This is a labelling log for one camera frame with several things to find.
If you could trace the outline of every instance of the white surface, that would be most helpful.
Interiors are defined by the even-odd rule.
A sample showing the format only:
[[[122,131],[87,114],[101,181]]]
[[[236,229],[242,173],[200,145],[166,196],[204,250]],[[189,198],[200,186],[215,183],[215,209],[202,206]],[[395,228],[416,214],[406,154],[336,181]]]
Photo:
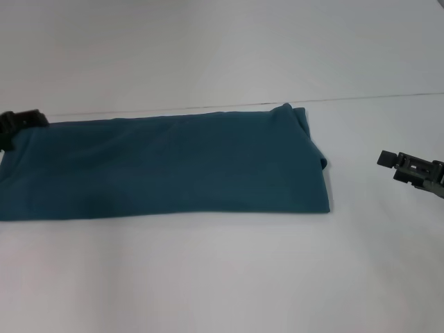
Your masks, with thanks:
[[[444,92],[436,0],[3,0],[0,110]]]
[[[443,332],[444,201],[376,165],[382,149],[443,158],[443,105],[295,105],[330,163],[331,214],[0,224],[1,331]]]

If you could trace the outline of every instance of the folded towel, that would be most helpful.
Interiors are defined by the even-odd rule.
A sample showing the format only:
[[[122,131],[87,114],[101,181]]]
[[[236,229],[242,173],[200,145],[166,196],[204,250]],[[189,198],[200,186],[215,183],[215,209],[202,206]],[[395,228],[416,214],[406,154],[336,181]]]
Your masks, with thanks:
[[[303,108],[52,123],[13,139],[0,220],[175,212],[326,213]]]

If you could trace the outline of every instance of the black clamp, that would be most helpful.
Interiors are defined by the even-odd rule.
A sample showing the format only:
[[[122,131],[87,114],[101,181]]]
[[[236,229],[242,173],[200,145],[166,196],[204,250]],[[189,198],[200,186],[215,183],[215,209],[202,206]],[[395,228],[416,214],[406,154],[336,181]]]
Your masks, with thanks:
[[[382,151],[378,165],[395,168],[394,180],[410,182],[415,188],[431,192],[444,198],[444,163],[428,162],[404,153]]]
[[[14,113],[7,111],[0,114],[0,151],[12,151],[12,137],[20,130],[30,127],[47,127],[48,120],[39,110]]]

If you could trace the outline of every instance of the teal fabric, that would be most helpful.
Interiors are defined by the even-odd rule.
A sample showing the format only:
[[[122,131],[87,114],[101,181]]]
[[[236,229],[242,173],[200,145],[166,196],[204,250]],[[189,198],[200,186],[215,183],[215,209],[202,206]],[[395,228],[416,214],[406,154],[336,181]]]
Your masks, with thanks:
[[[326,213],[303,108],[53,123],[14,138],[0,220],[175,212]]]

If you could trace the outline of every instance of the robotic arm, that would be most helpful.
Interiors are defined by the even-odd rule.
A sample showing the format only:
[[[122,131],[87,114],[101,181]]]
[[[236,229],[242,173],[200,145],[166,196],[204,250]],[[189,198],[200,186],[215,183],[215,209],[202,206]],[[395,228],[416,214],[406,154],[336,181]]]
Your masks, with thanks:
[[[404,153],[382,151],[378,165],[395,168],[394,180],[408,183],[415,188],[444,198],[444,162],[428,162]]]

